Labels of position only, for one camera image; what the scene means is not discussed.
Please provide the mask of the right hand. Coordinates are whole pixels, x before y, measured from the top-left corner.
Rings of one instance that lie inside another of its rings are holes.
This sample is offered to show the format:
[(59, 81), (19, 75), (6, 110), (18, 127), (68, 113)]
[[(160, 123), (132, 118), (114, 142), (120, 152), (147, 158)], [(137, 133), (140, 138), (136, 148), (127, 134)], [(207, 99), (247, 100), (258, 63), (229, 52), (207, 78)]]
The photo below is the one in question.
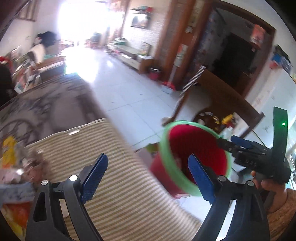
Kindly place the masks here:
[(258, 190), (263, 189), (274, 193), (273, 202), (268, 206), (269, 209), (267, 209), (267, 212), (273, 213), (278, 211), (287, 200), (287, 190), (285, 188), (285, 184), (278, 184), (271, 179), (262, 179), (261, 181), (258, 181), (258, 175), (255, 171), (252, 171), (251, 175)]

